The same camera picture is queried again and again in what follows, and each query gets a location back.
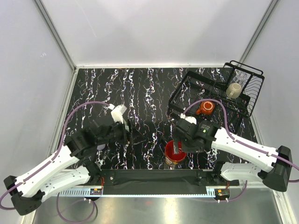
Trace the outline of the small beige cup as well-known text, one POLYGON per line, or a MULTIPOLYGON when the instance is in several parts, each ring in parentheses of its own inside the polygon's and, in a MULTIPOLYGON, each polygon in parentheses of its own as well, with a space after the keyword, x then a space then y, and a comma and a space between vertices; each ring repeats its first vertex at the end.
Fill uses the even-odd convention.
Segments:
POLYGON ((226 95, 228 98, 238 98, 242 92, 242 86, 238 83, 231 83, 226 90, 226 95))

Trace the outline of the clear drinking glass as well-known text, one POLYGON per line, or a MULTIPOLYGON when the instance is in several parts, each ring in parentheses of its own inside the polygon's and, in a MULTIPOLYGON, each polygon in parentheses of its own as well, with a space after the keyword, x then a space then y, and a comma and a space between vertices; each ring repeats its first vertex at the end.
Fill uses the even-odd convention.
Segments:
POLYGON ((245 86, 247 80, 248 80, 248 74, 240 70, 236 72, 236 75, 233 79, 234 83, 239 84, 241 87, 245 86))

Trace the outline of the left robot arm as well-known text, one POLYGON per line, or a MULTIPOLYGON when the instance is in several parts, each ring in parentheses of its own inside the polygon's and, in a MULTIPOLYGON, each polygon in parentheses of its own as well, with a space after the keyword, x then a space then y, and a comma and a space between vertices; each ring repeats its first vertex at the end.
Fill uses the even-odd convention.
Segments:
POLYGON ((130 119, 109 125, 94 120, 89 126, 67 136, 61 148, 32 170, 4 179, 13 209, 24 216, 61 191, 76 185, 98 184, 103 176, 96 162, 90 160, 97 154, 98 146, 109 143, 137 145, 145 140, 130 119))

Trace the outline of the orange glazed mug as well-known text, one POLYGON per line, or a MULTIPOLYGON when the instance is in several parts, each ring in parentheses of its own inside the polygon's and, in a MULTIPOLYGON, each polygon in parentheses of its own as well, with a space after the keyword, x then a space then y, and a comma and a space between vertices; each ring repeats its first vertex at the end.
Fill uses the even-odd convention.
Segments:
POLYGON ((197 111, 196 111, 196 114, 197 115, 200 115, 200 114, 203 114, 203 115, 210 115, 213 110, 214 110, 214 103, 212 101, 203 101, 200 103, 197 111))

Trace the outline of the black mug red inside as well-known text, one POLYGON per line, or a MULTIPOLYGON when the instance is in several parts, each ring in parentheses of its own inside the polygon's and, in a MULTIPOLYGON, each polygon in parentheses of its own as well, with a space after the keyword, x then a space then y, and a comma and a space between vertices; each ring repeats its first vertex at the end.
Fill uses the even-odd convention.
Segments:
POLYGON ((178 142, 178 154, 174 154, 173 140, 167 141, 164 137, 161 138, 161 143, 164 146, 165 162, 170 165, 178 165, 185 158, 187 153, 182 151, 182 144, 178 142))

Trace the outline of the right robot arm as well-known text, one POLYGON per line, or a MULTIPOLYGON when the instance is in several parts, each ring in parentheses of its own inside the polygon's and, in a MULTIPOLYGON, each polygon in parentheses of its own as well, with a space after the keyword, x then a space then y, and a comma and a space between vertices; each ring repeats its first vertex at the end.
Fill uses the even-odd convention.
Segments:
POLYGON ((288 147, 263 146, 231 134, 211 121, 198 122, 194 117, 179 119, 172 136, 175 154, 180 150, 200 153, 214 148, 247 161, 240 164, 222 162, 212 173, 212 181, 216 185, 235 180, 262 182, 272 190, 287 191, 292 169, 292 154, 288 147))

